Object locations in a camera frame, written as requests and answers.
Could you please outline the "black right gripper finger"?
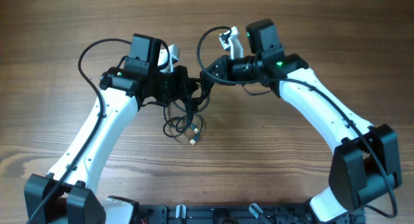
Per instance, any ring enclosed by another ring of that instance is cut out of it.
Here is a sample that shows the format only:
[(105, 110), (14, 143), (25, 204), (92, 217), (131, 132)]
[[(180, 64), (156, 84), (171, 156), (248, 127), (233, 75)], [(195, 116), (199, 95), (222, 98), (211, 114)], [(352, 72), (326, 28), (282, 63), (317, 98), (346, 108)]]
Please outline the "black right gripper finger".
[(204, 69), (210, 74), (226, 74), (228, 56), (221, 56)]
[(201, 87), (202, 88), (211, 88), (216, 83), (216, 78), (218, 77), (218, 73), (214, 70), (212, 71), (201, 71), (200, 72), (200, 79), (201, 79)]

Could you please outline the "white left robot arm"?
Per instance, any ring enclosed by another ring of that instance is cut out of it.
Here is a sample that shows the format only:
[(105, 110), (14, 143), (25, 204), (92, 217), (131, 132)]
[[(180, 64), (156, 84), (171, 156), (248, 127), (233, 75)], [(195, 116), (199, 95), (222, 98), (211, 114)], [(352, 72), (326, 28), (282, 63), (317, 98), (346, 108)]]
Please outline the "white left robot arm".
[(125, 127), (140, 108), (186, 106), (191, 123), (198, 79), (179, 65), (179, 48), (135, 34), (130, 51), (93, 86), (96, 102), (65, 154), (44, 176), (31, 175), (24, 187), (29, 223), (145, 223), (137, 201), (96, 194), (103, 168)]

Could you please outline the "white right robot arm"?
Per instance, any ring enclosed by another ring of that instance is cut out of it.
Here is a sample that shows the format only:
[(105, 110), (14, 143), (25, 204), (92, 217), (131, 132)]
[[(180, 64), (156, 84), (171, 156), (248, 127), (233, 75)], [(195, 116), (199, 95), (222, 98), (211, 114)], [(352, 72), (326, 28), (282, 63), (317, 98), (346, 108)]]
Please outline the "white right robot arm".
[(295, 107), (332, 152), (328, 187), (311, 198), (304, 221), (330, 223), (388, 195), (389, 217), (397, 215), (395, 189), (402, 183), (398, 140), (388, 125), (374, 126), (336, 98), (297, 54), (286, 54), (269, 19), (246, 27), (251, 55), (245, 55), (236, 27), (219, 26), (226, 55), (202, 66), (203, 80), (221, 85), (259, 83)]

